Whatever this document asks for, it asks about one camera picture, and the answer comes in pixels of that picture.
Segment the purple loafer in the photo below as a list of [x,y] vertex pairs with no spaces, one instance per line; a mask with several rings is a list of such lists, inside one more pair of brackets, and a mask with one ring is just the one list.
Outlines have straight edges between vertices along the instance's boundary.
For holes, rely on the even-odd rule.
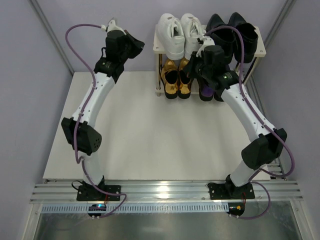
[[218,102],[223,102],[222,93],[225,89],[229,89],[230,85],[233,81],[233,77],[230,74],[230,67],[229,65],[225,65],[224,70],[218,72],[215,80],[217,82],[217,87],[215,88],[215,93],[213,95],[214,99]]
[[211,101],[214,98],[215,91],[208,85],[204,78],[198,77],[196,80],[198,83],[199,98],[204,102]]

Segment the gold loafer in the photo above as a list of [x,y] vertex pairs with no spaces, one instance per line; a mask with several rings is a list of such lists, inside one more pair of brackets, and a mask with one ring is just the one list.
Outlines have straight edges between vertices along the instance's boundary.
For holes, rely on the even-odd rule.
[[178,85],[178,97],[181,99],[188,99],[191,95],[193,79],[189,78],[183,71],[184,67],[189,61],[184,57],[181,59],[178,66],[179,73],[179,85]]
[[164,94],[167,99],[178,97],[178,75],[178,67],[175,62],[167,58],[160,73]]

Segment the white sneaker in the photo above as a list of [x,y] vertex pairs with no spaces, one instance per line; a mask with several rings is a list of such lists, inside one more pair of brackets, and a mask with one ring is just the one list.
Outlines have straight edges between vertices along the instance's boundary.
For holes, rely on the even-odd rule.
[[206,31],[204,30],[200,20],[191,13],[185,13],[181,19],[181,26],[185,38],[184,57],[190,60],[193,52],[197,52],[200,48],[198,38],[202,37]]
[[164,13],[157,24],[156,34],[170,60],[180,60],[185,54],[185,36],[180,20]]

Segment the black patent loafer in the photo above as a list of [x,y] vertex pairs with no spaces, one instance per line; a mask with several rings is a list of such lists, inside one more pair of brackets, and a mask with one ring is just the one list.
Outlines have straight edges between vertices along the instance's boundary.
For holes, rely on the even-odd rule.
[[[208,33],[210,30],[225,27],[227,24],[221,19],[218,14],[213,14],[206,25],[205,31]],[[235,37],[233,31],[229,28],[218,29],[211,32],[209,36],[213,39],[215,45],[220,46],[224,51],[224,59],[226,64],[230,64],[233,58],[233,44]]]
[[247,22],[238,12],[234,12],[229,19],[228,24],[236,28],[241,34],[244,45],[244,63],[250,63],[257,50],[258,38],[256,28]]

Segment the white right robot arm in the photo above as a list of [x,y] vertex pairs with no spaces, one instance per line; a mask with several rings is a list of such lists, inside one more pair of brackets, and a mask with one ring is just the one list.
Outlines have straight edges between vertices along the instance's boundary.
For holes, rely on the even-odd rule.
[[187,76],[204,80],[216,100],[225,102],[244,127],[250,143],[241,151],[241,162],[225,183],[209,183],[210,197],[254,199],[252,180],[264,166],[278,158],[287,138],[286,131],[268,122],[249,98],[239,75],[224,63],[225,53],[218,45],[205,45],[191,54],[184,67]]

